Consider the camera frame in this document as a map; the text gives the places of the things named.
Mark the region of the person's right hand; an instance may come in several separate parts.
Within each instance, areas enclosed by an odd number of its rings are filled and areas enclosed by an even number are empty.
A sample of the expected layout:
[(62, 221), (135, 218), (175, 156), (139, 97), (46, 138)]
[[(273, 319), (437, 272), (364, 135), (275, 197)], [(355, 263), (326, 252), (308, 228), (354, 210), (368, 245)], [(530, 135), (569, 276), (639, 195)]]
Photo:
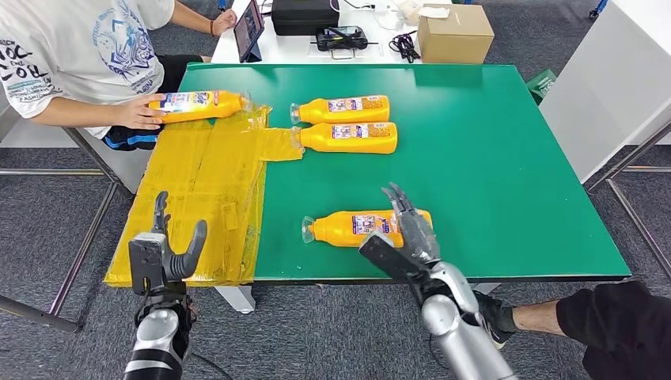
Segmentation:
[(127, 127), (135, 130), (157, 130), (163, 124), (163, 111), (150, 107), (152, 102), (165, 98), (162, 93), (148, 94), (132, 101), (115, 106), (116, 114), (112, 126)]

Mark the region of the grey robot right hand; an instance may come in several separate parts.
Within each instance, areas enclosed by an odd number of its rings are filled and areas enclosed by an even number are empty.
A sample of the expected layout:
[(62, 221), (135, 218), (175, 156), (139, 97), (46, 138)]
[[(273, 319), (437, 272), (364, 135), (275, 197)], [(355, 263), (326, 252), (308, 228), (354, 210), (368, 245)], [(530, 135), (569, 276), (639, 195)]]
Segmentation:
[(421, 216), (404, 191), (393, 182), (381, 189), (389, 199), (403, 237), (403, 251), (420, 264), (441, 260), (440, 247), (429, 222)]

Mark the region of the person's left hand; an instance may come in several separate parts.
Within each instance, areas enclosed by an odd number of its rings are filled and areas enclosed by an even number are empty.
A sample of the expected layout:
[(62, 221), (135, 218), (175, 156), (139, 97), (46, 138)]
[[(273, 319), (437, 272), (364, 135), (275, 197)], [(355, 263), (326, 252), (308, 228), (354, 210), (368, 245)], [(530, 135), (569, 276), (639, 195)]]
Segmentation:
[(227, 30), (231, 29), (237, 23), (237, 15), (232, 9), (227, 9), (221, 12), (210, 23), (210, 32), (212, 36), (220, 36)]

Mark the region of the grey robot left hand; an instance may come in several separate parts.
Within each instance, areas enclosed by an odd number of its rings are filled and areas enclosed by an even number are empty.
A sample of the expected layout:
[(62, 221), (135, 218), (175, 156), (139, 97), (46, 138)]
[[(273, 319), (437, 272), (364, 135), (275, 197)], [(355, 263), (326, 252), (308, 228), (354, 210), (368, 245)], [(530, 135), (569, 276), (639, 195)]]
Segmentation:
[(169, 193), (160, 191), (154, 201), (154, 215), (152, 223), (152, 234), (159, 236), (159, 241), (164, 246), (161, 254), (161, 264), (168, 281), (181, 281), (194, 275), (199, 258), (207, 238), (207, 221), (200, 219), (194, 227), (191, 240), (184, 253), (176, 254), (170, 248), (167, 222), (169, 216), (165, 214)]

